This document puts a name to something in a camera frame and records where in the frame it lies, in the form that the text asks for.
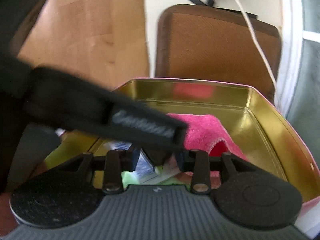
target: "gray ribbed plastic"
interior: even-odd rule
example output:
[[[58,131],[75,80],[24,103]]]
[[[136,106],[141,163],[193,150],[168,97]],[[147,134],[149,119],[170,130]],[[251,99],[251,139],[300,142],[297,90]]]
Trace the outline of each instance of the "gray ribbed plastic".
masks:
[[[131,185],[121,195],[105,196],[86,219],[64,228],[18,226],[5,240],[265,239],[307,240],[295,227],[273,231],[243,228],[224,218],[207,196],[184,186]]]

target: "white door frame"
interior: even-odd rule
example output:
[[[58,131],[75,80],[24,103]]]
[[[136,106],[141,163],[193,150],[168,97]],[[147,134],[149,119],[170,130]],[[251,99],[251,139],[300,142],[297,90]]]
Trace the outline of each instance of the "white door frame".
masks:
[[[294,96],[303,41],[302,0],[282,0],[282,52],[277,78],[281,113],[287,116]]]

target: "metal rivet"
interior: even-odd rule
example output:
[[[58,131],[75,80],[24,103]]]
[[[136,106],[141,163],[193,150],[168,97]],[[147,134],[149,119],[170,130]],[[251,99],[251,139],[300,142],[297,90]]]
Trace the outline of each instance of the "metal rivet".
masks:
[[[104,185],[104,188],[107,191],[117,191],[120,189],[120,186],[116,183],[107,183],[106,185]]]
[[[206,192],[206,191],[208,191],[209,187],[208,187],[208,185],[206,185],[206,184],[198,183],[198,184],[195,184],[195,185],[193,186],[193,189],[194,189],[196,192]]]

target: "brown chair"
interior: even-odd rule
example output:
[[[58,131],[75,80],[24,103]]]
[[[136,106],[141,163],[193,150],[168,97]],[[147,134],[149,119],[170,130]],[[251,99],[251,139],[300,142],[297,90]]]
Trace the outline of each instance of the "brown chair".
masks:
[[[281,39],[276,27],[251,19],[277,77]],[[158,23],[156,77],[240,83],[273,102],[274,88],[242,15],[199,5],[174,5]]]

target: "pink cloth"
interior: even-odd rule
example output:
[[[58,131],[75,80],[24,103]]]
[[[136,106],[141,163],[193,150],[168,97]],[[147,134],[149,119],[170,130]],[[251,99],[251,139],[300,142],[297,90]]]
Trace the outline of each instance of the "pink cloth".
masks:
[[[189,125],[184,140],[187,150],[198,149],[206,151],[209,156],[220,157],[223,152],[231,152],[234,155],[247,160],[240,148],[233,142],[219,119],[213,115],[195,114],[168,114]],[[219,177],[218,171],[212,171],[211,177]],[[218,187],[220,181],[212,183],[212,187]]]

